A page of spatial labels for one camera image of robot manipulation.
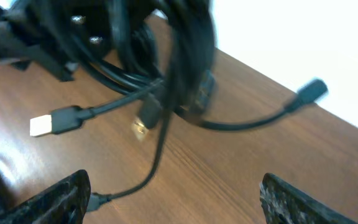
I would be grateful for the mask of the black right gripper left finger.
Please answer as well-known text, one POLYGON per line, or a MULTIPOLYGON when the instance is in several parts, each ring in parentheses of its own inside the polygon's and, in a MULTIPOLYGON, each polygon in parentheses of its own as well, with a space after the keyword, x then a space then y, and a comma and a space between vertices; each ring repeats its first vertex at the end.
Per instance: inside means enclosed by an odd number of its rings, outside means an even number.
POLYGON ((20 205, 0 213, 0 224, 82 224, 90 190, 88 173, 80 169, 20 205))

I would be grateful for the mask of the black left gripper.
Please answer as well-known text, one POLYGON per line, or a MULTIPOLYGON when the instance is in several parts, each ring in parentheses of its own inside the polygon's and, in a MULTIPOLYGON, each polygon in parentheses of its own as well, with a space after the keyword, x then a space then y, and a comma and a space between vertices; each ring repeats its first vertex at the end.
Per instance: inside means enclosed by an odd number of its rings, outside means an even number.
POLYGON ((61 44, 42 23, 40 1, 13 1, 0 6, 0 63, 27 70, 35 62, 61 82, 73 80, 78 64, 63 51, 61 44))

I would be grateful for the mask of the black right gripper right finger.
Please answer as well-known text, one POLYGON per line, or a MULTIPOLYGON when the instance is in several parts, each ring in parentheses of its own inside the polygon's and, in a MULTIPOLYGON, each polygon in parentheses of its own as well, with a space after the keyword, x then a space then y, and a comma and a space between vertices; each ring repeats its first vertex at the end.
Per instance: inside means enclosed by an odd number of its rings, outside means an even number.
POLYGON ((355 224, 272 173, 260 183, 260 202, 267 224, 355 224))

